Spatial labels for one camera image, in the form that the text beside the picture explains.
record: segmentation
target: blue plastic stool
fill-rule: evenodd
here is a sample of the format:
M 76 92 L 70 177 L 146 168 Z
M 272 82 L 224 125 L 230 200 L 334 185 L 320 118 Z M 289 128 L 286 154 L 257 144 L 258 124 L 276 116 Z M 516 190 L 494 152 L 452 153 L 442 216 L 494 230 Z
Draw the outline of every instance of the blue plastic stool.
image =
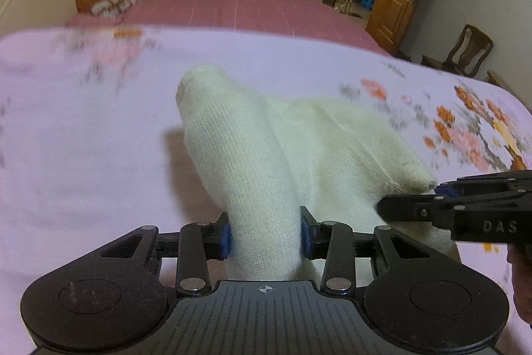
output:
M 362 0 L 361 4 L 366 10 L 373 10 L 373 4 L 375 0 Z

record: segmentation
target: human hand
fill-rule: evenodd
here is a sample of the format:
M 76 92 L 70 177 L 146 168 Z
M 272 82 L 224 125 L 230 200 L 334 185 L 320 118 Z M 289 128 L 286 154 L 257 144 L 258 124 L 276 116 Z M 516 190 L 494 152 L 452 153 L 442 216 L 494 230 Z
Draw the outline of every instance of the human hand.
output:
M 512 264 L 513 302 L 519 317 L 532 324 L 532 265 L 524 251 L 508 246 L 506 258 Z

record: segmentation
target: bed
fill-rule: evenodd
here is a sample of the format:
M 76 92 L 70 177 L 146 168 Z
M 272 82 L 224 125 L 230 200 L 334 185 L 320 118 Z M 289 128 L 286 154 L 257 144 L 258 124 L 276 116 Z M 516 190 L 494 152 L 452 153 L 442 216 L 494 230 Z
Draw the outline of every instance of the bed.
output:
M 258 14 L 252 0 L 199 9 L 191 1 L 163 26 L 157 14 L 169 17 L 169 4 L 155 1 L 119 25 L 37 30 L 66 22 L 74 6 L 48 0 L 60 17 L 27 16 L 21 27 L 17 5 L 28 2 L 10 0 L 11 19 L 0 16 L 4 34 L 29 28 L 0 40 L 0 353 L 34 348 L 19 302 L 36 278 L 133 228 L 174 232 L 217 217 L 184 149 L 175 104 L 181 76 L 196 64 L 216 63 L 269 94 L 368 106 L 439 182 L 532 168 L 532 115 L 508 92 L 334 37 L 334 26 L 299 16 L 304 3 L 268 1 Z M 511 299 L 505 246 L 459 248 L 465 264 Z M 171 284 L 174 273 L 175 262 L 165 261 L 162 281 Z M 513 308 L 498 345 L 532 353 L 530 328 Z

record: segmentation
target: wooden chair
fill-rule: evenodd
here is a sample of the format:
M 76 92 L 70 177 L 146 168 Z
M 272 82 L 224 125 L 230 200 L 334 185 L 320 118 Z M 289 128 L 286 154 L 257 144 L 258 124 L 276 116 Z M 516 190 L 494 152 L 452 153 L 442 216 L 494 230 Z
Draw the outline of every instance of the wooden chair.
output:
M 453 61 L 454 56 L 458 53 L 458 50 L 464 44 L 466 39 L 467 32 L 469 31 L 469 42 L 465 46 L 465 50 L 462 52 L 458 58 L 458 63 Z M 459 74 L 465 77 L 474 77 L 478 73 L 480 65 L 489 55 L 493 49 L 493 41 L 488 37 L 484 32 L 481 32 L 476 27 L 471 25 L 464 26 L 462 34 L 460 35 L 460 40 L 458 44 L 454 46 L 453 50 L 449 52 L 447 59 L 444 62 L 437 61 L 434 58 L 429 56 L 423 56 L 421 59 L 421 64 L 430 67 L 436 70 L 443 70 L 449 73 Z M 466 71 L 466 68 L 473 61 L 475 56 L 477 56 L 482 50 L 485 52 L 478 59 L 475 66 L 471 69 L 470 72 Z

